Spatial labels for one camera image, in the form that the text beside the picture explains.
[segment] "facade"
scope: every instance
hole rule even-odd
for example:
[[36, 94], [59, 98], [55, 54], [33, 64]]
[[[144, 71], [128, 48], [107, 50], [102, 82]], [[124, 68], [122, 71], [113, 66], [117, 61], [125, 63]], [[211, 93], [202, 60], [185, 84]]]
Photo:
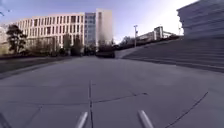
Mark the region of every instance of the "facade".
[[200, 0], [178, 10], [189, 38], [224, 37], [224, 1]]
[[152, 40], [160, 40], [160, 39], [168, 38], [171, 35], [175, 35], [175, 34], [163, 31], [163, 27], [159, 26], [155, 28], [154, 31], [141, 35], [138, 38], [144, 41], [152, 41]]
[[96, 44], [110, 44], [113, 40], [113, 17], [109, 10], [96, 11]]
[[7, 28], [8, 28], [7, 25], [4, 24], [0, 25], [0, 43], [4, 43], [7, 41], [7, 35], [6, 35]]
[[108, 12], [111, 11], [97, 9], [95, 13], [83, 12], [36, 16], [10, 24], [18, 25], [24, 34], [28, 36], [28, 39], [53, 37], [56, 43], [63, 47], [63, 36], [69, 34], [72, 44], [76, 36], [79, 36], [83, 45], [98, 46], [99, 40], [109, 42], [109, 40], [113, 39], [112, 12]]

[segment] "paved plaza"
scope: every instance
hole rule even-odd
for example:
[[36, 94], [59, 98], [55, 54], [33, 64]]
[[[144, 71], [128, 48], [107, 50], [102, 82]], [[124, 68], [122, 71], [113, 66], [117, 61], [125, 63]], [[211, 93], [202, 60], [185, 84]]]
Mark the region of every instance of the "paved plaza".
[[223, 128], [224, 74], [83, 57], [0, 80], [0, 128]]

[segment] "roof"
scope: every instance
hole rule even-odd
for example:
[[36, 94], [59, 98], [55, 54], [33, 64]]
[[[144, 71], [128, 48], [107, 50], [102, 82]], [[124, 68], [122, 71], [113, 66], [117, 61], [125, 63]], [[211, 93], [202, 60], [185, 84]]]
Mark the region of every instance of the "roof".
[[195, 1], [195, 2], [193, 2], [193, 3], [191, 3], [191, 4], [188, 4], [188, 5], [186, 5], [186, 6], [183, 6], [183, 7], [179, 8], [179, 9], [177, 9], [177, 11], [180, 11], [180, 10], [182, 10], [182, 9], [185, 9], [185, 8], [189, 7], [189, 6], [198, 4], [199, 2], [200, 2], [200, 0]]

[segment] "low wall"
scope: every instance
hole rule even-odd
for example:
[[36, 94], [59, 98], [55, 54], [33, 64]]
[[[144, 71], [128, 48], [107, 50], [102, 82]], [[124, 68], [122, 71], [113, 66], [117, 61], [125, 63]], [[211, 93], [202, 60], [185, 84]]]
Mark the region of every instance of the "low wall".
[[0, 56], [9, 53], [9, 45], [7, 43], [0, 44]]
[[140, 46], [140, 47], [136, 47], [136, 48], [129, 48], [129, 49], [121, 50], [121, 51], [115, 51], [115, 58], [121, 59], [124, 56], [131, 54], [132, 52], [135, 52], [141, 48], [144, 48], [144, 46]]

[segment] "grass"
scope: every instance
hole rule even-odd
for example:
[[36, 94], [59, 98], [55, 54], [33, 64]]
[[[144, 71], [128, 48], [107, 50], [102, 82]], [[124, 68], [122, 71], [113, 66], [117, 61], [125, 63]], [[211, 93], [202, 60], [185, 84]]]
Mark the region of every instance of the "grass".
[[5, 61], [0, 61], [0, 73], [8, 72], [8, 71], [13, 71], [21, 68], [26, 68], [34, 65], [39, 65], [39, 64], [46, 64], [50, 62], [55, 62], [55, 61], [62, 61], [69, 59], [71, 57], [46, 57], [46, 58], [37, 58], [33, 60], [5, 60]]

